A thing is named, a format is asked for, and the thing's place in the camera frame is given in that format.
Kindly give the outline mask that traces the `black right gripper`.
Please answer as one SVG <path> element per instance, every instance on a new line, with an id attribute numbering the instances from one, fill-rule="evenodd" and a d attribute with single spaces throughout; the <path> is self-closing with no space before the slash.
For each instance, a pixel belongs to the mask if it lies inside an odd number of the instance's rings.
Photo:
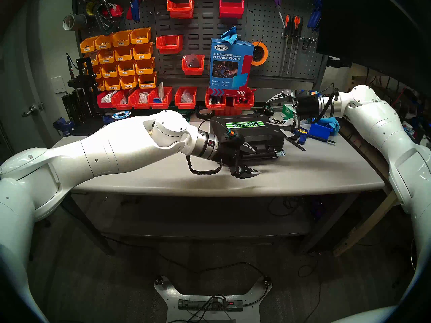
<path id="1" fill-rule="evenodd" d="M 267 102 L 283 102 L 285 98 L 293 98 L 293 119 L 271 119 L 267 124 L 299 128 L 301 120 L 313 119 L 320 114 L 319 94 L 316 91 L 284 90 L 272 96 Z"/>

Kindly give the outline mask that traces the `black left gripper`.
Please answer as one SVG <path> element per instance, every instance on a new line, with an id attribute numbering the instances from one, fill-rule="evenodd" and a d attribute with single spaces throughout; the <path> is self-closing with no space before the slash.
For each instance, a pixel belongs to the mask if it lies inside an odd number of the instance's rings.
<path id="1" fill-rule="evenodd" d="M 242 144 L 242 152 L 256 152 L 247 142 Z M 228 166 L 231 175 L 239 179 L 253 178 L 261 174 L 261 171 L 243 166 L 238 142 L 221 142 L 218 147 L 217 156 L 223 165 Z"/>

